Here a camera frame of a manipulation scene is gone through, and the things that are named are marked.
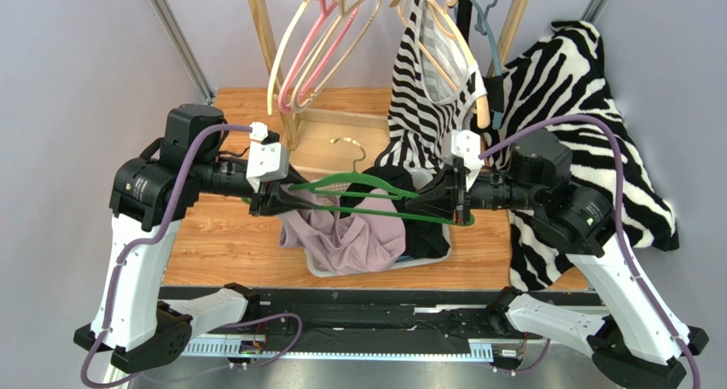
gray wall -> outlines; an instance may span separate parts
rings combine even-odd
[[[195,52],[207,80],[213,89],[220,87],[266,87],[268,74],[255,35],[253,18],[247,0],[167,0]],[[302,0],[266,0],[270,11],[276,42],[280,43],[288,23]],[[391,85],[393,59],[396,55],[403,26],[391,0],[383,0],[381,10],[369,33],[336,74],[330,86],[379,87]],[[485,7],[491,0],[478,0]],[[493,31],[499,35],[511,0],[500,0],[490,13]],[[520,30],[515,37],[513,55],[519,55],[532,42],[549,34],[548,24],[557,19],[578,19],[590,0],[530,0]],[[361,8],[361,19],[369,17],[370,5]],[[317,7],[311,6],[291,37],[283,57],[288,69],[298,47],[317,17]],[[354,25],[351,35],[358,34]],[[474,57],[483,64],[491,60],[486,38],[471,37]],[[380,66],[372,67],[371,62]]]
[[[677,209],[682,247],[638,257],[673,310],[710,334],[697,358],[706,389],[727,381],[726,20],[724,0],[610,0],[596,21],[616,104]]]
[[[81,387],[113,175],[200,97],[148,0],[0,0],[0,18],[0,386]]]

zebra print pillow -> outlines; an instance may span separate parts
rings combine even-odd
[[[625,169],[624,226],[634,247],[678,248],[672,206],[648,179],[636,145],[616,109],[604,77],[603,42],[585,22],[553,22],[554,35],[543,38],[504,70],[505,119],[499,131],[485,129],[488,147],[539,121],[583,113],[605,122],[619,138]],[[613,199],[614,157],[595,126],[559,124],[548,128],[573,151],[573,180]],[[502,169],[509,151],[490,159]],[[573,267],[532,231],[528,212],[510,212],[512,259],[510,283],[522,290],[544,289]]]

pink clothing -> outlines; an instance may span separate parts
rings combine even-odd
[[[302,200],[317,203],[315,194],[291,191]],[[375,189],[371,193],[385,194]],[[389,199],[368,197],[357,208],[396,212]],[[406,249],[401,218],[353,213],[339,218],[338,212],[301,210],[277,216],[282,223],[280,247],[303,247],[320,270],[339,276],[388,270]]]

wooden clothing rack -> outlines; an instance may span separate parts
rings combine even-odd
[[[277,54],[270,15],[265,0],[247,0],[253,15],[255,31],[263,51],[268,73]],[[502,64],[507,60],[529,0],[512,0],[503,30],[497,43]],[[493,74],[494,64],[489,74]],[[283,80],[278,70],[275,93]],[[359,164],[363,169],[373,165],[376,156],[389,143],[386,115],[350,113],[330,109],[307,108],[302,113],[281,113],[283,142],[291,150],[290,162],[308,179],[320,178],[339,171],[350,171],[351,160],[360,155],[357,148],[329,149],[329,140],[348,136],[359,141],[367,151],[367,159]]]

wooden table top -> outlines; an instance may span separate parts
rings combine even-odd
[[[359,113],[386,114],[389,89],[327,89],[317,107]],[[265,110],[265,90],[222,89],[215,106],[231,124],[264,122],[282,132],[277,115]],[[242,151],[247,135],[230,134],[225,148]],[[190,208],[177,235],[167,265],[166,285],[248,287],[334,287],[408,289],[500,289],[509,285],[509,224],[507,213],[476,211],[475,225],[451,226],[452,255],[444,262],[355,276],[315,277],[302,249],[280,248],[277,218],[256,218],[235,198],[203,194]],[[583,276],[571,269],[551,289],[585,289]]]

